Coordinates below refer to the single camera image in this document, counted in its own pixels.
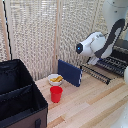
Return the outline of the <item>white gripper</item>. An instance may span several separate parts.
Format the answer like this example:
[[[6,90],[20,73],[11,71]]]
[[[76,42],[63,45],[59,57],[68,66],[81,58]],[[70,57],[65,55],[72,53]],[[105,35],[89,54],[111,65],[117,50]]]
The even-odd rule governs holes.
[[[89,65],[95,65],[97,62],[98,62],[98,58],[95,57],[95,56],[90,57],[89,60],[88,60]]]

